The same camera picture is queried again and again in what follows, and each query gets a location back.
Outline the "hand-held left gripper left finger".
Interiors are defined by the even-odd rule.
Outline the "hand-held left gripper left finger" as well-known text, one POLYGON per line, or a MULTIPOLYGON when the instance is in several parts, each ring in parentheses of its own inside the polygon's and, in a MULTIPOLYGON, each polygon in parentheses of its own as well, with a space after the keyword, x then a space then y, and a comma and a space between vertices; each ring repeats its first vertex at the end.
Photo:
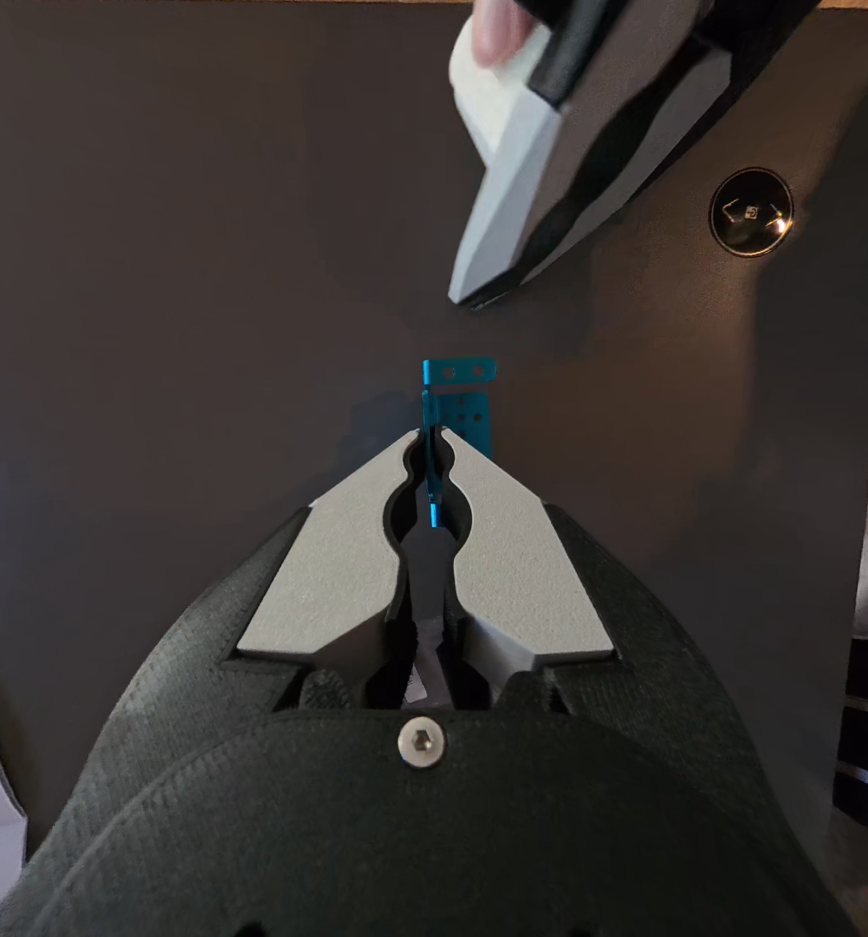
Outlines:
POLYGON ((413 477, 411 430, 311 503, 237 644, 244 655, 388 655, 403 590, 393 500, 413 477))

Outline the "person's right hand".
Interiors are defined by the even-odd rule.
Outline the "person's right hand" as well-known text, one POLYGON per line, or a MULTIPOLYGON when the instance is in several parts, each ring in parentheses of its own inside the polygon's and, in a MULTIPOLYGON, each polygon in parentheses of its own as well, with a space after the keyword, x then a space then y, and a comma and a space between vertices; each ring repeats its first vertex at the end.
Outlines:
POLYGON ((536 25, 535 18, 515 1, 475 1, 471 48, 482 67, 497 67, 521 51, 536 25))

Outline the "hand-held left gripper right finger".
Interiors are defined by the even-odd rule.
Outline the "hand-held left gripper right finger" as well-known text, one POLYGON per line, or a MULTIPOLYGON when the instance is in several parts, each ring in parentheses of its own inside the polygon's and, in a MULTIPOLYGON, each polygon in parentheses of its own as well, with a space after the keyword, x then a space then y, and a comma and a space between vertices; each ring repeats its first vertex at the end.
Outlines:
POLYGON ((479 672, 533 672, 609 657, 614 644, 544 502, 445 428, 456 490, 470 520, 456 535, 456 599, 468 619, 462 657, 479 672))

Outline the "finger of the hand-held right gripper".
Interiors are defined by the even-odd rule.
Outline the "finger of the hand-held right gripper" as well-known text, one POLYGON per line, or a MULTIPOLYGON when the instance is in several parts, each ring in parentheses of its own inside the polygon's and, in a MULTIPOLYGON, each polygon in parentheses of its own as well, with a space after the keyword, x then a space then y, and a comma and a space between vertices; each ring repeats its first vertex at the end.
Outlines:
POLYGON ((474 60, 473 20, 449 66, 456 108, 485 165, 449 287, 456 304, 513 289, 598 196, 572 194, 591 148, 668 75, 698 2, 563 2, 507 64, 474 60))
POLYGON ((519 287, 629 202, 726 91, 731 68, 732 53, 701 39, 687 40, 657 79, 605 125, 519 260, 474 292, 471 307, 486 306, 519 287))

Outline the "blue metal bracket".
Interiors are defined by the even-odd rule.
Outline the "blue metal bracket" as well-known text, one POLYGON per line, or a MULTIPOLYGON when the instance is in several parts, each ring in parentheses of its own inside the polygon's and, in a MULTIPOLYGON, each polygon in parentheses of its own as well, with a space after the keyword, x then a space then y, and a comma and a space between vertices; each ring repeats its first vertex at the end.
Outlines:
POLYGON ((472 390, 497 378, 492 357, 425 359, 422 363, 425 484, 430 524, 442 526, 441 470, 435 456, 434 430, 451 430, 487 458, 492 457, 489 398, 486 391, 472 390))

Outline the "round black desk disc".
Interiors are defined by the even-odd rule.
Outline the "round black desk disc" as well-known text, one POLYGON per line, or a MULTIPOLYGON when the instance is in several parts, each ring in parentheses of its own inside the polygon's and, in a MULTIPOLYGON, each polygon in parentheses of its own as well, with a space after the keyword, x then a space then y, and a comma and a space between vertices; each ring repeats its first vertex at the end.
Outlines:
POLYGON ((707 218, 714 240, 727 253, 741 259, 760 257, 775 249, 792 228, 791 188, 773 170, 737 170, 714 192, 707 218))

